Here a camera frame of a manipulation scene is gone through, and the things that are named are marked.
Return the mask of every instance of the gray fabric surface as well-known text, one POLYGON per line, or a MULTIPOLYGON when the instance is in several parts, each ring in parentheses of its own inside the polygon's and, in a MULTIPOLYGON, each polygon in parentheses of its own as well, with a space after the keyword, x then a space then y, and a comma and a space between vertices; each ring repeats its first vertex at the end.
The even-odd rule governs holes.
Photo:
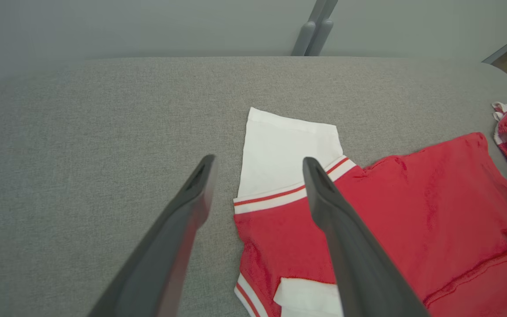
POLYGON ((179 315, 245 317, 233 222, 249 107, 338 127, 365 166, 470 132, 507 75, 370 58, 146 58, 0 80, 0 316, 82 316, 201 157, 218 156, 179 315))

